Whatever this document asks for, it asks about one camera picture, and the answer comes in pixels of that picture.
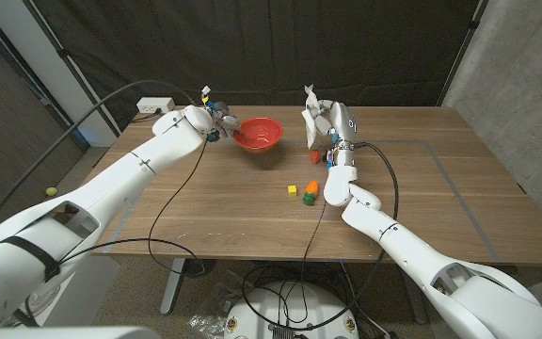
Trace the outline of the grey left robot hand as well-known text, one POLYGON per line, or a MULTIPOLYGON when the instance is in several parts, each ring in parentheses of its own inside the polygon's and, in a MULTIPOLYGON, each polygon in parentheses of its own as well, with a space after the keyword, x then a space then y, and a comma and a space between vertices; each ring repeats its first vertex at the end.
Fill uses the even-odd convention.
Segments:
POLYGON ((229 138, 234 132, 241 131, 241 122, 234 116, 224 102, 208 102, 204 105, 213 120, 213 128, 207 134, 208 142, 219 141, 221 137, 229 138))

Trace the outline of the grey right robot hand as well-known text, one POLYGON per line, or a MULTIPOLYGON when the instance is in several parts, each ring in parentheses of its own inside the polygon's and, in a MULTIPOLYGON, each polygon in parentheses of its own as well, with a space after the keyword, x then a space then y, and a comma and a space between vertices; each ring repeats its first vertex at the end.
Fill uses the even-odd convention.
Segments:
POLYGON ((329 166, 354 167, 357 124, 345 104, 321 100, 318 108, 309 110, 312 122, 307 123, 309 148, 317 134, 331 136, 332 148, 327 152, 329 166))

